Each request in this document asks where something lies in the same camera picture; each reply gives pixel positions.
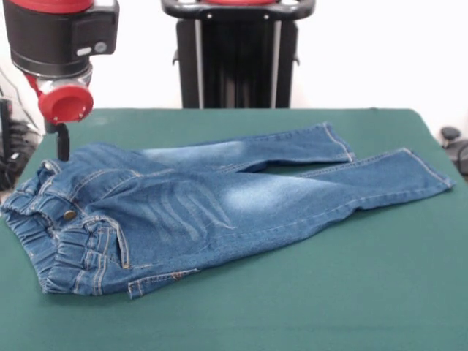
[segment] red robot part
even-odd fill
[[[54,125],[78,122],[92,111],[94,99],[87,87],[66,84],[44,93],[34,76],[25,76],[39,97],[39,110],[47,122]]]
[[[94,0],[7,0],[24,9],[56,14],[76,13],[93,6]]]

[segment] jeans pant leg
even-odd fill
[[[350,146],[329,123],[287,132],[135,152],[185,171],[257,172],[268,165],[351,162]]]

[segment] faded denim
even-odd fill
[[[269,165],[341,163],[296,175]],[[455,183],[408,149],[355,160],[329,124],[183,148],[94,143],[47,160],[1,207],[44,293],[138,298]]]

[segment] red cap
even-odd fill
[[[209,4],[226,6],[258,6],[276,3],[276,0],[205,0]]]
[[[81,121],[93,104],[93,97],[84,86],[61,86],[39,97],[39,109],[52,124]]]

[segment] metal button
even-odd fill
[[[71,221],[72,219],[74,219],[76,217],[76,212],[74,211],[67,211],[65,212],[64,214],[64,218],[65,220],[67,221]]]

